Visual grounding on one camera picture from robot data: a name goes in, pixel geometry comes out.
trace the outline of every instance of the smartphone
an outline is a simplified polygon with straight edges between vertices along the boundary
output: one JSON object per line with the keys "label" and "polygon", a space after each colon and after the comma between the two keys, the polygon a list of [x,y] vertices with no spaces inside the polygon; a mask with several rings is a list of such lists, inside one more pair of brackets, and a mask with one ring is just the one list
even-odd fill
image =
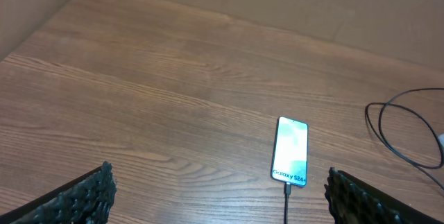
{"label": "smartphone", "polygon": [[277,121],[271,177],[300,187],[307,185],[308,125],[280,117]]}

